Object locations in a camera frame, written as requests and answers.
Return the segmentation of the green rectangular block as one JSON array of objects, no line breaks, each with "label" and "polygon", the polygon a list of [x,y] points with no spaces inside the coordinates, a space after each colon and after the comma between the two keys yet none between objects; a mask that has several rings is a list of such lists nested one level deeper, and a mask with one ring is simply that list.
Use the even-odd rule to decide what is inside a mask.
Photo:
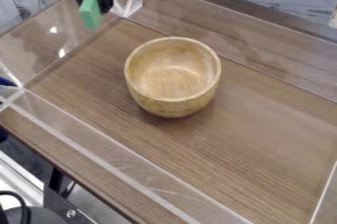
[{"label": "green rectangular block", "polygon": [[79,18],[87,29],[95,29],[101,23],[101,13],[97,0],[82,0],[78,7]]}]

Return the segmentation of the brown wooden bowl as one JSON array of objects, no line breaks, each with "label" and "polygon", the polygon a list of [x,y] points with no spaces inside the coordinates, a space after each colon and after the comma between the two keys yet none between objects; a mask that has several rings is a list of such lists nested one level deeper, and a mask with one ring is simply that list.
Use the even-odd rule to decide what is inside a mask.
[{"label": "brown wooden bowl", "polygon": [[186,37],[161,37],[130,52],[123,66],[130,96],[137,105],[161,117],[185,117],[211,101],[221,61],[214,50]]}]

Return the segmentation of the blue object at edge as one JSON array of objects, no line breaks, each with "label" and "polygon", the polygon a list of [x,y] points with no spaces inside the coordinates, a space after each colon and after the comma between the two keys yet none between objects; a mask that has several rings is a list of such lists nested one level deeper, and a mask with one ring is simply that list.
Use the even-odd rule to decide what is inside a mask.
[{"label": "blue object at edge", "polygon": [[0,76],[0,85],[1,86],[11,86],[11,87],[15,87],[15,84],[7,80],[6,78],[1,77]]}]

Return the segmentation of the black metal table leg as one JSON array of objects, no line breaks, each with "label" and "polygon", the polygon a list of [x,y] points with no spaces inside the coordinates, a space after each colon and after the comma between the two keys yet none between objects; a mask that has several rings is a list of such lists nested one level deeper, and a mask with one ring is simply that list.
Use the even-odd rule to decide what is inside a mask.
[{"label": "black metal table leg", "polygon": [[55,192],[59,193],[61,184],[62,184],[63,175],[57,168],[53,168],[50,180],[49,180],[49,188]]}]

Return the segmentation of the clear acrylic tray wall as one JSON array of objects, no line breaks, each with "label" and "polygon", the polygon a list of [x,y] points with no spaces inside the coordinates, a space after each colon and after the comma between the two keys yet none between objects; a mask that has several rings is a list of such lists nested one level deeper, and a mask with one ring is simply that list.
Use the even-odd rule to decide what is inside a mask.
[{"label": "clear acrylic tray wall", "polygon": [[[134,224],[337,224],[337,31],[279,25],[227,0],[142,0],[89,30],[58,0],[0,36],[5,128]],[[190,37],[222,66],[210,104],[161,118],[123,63]]]}]

